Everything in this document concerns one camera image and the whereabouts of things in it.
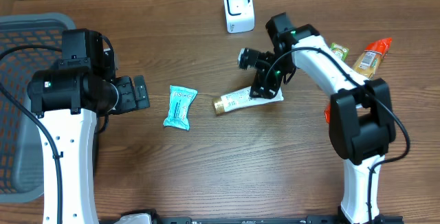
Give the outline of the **white cream tube gold cap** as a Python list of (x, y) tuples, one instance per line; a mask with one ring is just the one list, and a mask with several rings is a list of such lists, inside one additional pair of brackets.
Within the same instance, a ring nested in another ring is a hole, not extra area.
[(281, 90), (279, 90), (276, 96), (272, 99), (254, 98), (250, 96), (250, 93), (251, 87), (246, 87), (214, 98), (212, 100), (212, 105), (215, 114), (221, 115), (237, 109), (243, 109), (272, 102), (280, 102), (284, 100)]

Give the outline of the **teal wet wipes pack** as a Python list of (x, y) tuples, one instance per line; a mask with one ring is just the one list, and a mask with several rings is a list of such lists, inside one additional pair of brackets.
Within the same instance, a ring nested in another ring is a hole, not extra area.
[(163, 125), (189, 131), (188, 111), (197, 94), (195, 89), (171, 85), (168, 116)]

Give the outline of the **green tea packet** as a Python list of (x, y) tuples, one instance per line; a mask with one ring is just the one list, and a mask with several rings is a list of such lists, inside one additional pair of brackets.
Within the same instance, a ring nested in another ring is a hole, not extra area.
[(330, 49), (341, 61), (346, 60), (349, 53), (349, 48), (337, 43), (332, 43)]

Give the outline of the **spaghetti pack with red ends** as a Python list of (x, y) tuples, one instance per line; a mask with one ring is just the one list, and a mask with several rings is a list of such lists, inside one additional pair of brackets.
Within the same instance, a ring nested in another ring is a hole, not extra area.
[[(380, 66), (385, 55), (387, 55), (393, 39), (391, 37), (383, 38), (373, 43), (370, 43), (364, 52), (358, 57), (356, 62), (353, 64), (352, 69), (372, 80), (377, 68)], [(326, 123), (330, 122), (330, 104), (327, 105), (324, 110), (324, 117)]]

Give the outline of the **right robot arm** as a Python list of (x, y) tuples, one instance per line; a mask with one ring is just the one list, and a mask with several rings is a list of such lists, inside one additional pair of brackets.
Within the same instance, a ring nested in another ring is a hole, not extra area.
[(294, 27), (285, 13), (265, 25), (273, 52), (244, 48), (238, 65), (255, 68), (250, 95), (273, 99), (281, 85), (303, 70), (329, 97), (329, 138), (344, 161), (343, 223), (382, 223), (377, 206), (379, 173), (396, 130), (391, 96), (382, 80), (369, 80), (339, 59), (319, 31)]

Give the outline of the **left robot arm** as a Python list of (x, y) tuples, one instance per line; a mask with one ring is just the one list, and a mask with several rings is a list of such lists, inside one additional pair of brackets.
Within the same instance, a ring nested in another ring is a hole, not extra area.
[(101, 117), (150, 106), (143, 76), (116, 76), (109, 39), (87, 29), (62, 33), (61, 58), (28, 85), (43, 151), (44, 223), (98, 223), (94, 199)]

